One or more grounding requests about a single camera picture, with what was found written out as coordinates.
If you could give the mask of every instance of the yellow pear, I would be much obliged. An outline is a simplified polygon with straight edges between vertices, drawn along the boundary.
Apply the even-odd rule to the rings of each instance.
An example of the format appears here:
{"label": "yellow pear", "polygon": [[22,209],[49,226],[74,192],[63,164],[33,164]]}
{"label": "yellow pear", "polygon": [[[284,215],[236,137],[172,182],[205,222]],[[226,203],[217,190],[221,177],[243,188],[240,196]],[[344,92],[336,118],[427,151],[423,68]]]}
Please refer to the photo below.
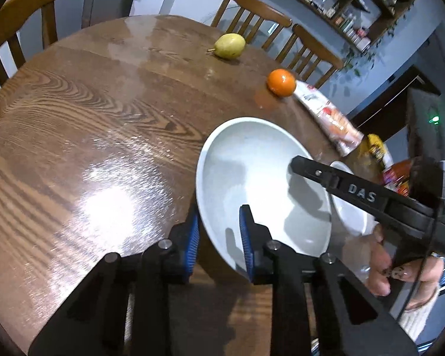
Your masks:
{"label": "yellow pear", "polygon": [[240,34],[223,34],[215,43],[213,49],[208,49],[209,52],[223,59],[237,59],[244,47],[246,41]]}

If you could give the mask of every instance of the wooden table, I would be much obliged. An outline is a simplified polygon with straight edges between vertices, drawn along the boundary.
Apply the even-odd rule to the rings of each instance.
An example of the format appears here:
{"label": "wooden table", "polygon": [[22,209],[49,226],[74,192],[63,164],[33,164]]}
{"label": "wooden table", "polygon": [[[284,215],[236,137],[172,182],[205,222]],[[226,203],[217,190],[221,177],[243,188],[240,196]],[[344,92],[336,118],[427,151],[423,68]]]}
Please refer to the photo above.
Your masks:
{"label": "wooden table", "polygon": [[[141,252],[184,220],[200,148],[219,124],[261,117],[315,159],[338,158],[294,98],[268,92],[278,64],[264,51],[206,53],[220,35],[176,16],[101,23],[0,91],[0,323],[25,352],[105,253]],[[368,176],[357,155],[351,166]],[[171,289],[176,355],[268,355],[271,289],[241,280],[207,237],[198,262],[192,285]]]}

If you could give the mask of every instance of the bolt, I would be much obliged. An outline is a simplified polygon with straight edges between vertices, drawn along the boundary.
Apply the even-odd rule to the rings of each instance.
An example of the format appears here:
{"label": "bolt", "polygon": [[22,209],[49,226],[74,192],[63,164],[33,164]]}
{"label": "bolt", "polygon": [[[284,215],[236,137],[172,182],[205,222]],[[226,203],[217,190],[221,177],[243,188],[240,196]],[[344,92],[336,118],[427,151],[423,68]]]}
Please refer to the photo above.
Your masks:
{"label": "bolt", "polygon": [[104,261],[106,261],[107,263],[114,263],[115,261],[117,261],[117,258],[119,258],[119,254],[117,254],[117,253],[107,253],[104,256]]}
{"label": "bolt", "polygon": [[282,246],[280,242],[274,240],[267,241],[266,245],[270,250],[278,250]]}
{"label": "bolt", "polygon": [[321,255],[321,259],[323,260],[323,262],[326,262],[326,263],[329,263],[329,264],[332,264],[332,263],[334,263],[336,261],[336,257],[333,256],[331,253],[328,253],[328,252],[323,253]]}
{"label": "bolt", "polygon": [[173,245],[173,242],[168,239],[160,240],[158,242],[158,247],[164,250],[171,248],[171,245]]}

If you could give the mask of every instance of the white ceramic bowl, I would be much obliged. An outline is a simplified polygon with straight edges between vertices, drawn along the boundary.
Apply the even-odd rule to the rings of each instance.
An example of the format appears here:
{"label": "white ceramic bowl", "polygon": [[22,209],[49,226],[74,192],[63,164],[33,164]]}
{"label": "white ceramic bowl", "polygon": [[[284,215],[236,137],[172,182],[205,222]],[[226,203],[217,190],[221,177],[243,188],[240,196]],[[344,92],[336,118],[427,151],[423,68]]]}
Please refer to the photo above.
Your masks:
{"label": "white ceramic bowl", "polygon": [[[343,162],[336,160],[330,166],[352,174],[350,168]],[[332,197],[336,212],[338,213],[340,221],[346,230],[350,234],[356,236],[365,234],[368,223],[368,213],[361,210],[359,207],[338,198],[337,196]]]}
{"label": "white ceramic bowl", "polygon": [[305,148],[275,124],[253,117],[232,119],[212,132],[198,160],[196,198],[213,245],[233,269],[245,274],[239,208],[248,204],[256,223],[296,252],[319,256],[331,233],[324,188],[292,175],[289,164]]}

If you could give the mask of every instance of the finger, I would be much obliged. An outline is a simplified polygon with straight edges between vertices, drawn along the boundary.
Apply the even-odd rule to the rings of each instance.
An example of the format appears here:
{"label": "finger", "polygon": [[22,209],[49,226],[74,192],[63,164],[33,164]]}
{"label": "finger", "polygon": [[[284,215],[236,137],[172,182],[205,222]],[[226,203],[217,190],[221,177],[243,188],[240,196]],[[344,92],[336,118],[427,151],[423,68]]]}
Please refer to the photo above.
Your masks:
{"label": "finger", "polygon": [[381,226],[380,223],[378,223],[378,224],[374,227],[373,235],[374,235],[374,237],[375,237],[375,239],[376,239],[376,241],[377,241],[378,243],[381,243],[382,241],[384,241],[384,234],[383,234],[383,232],[382,232],[382,226]]}
{"label": "finger", "polygon": [[392,266],[392,259],[381,244],[374,243],[371,245],[371,260],[369,265],[378,272],[382,272]]}
{"label": "finger", "polygon": [[438,282],[421,282],[419,289],[407,304],[407,309],[426,304],[437,290]]}
{"label": "finger", "polygon": [[369,272],[366,286],[376,296],[387,296],[390,293],[390,284],[387,277],[372,269]]}
{"label": "finger", "polygon": [[[422,264],[422,259],[405,263],[392,270],[392,278],[406,282],[414,282]],[[444,263],[441,258],[428,257],[419,280],[422,282],[439,282],[442,276]]]}

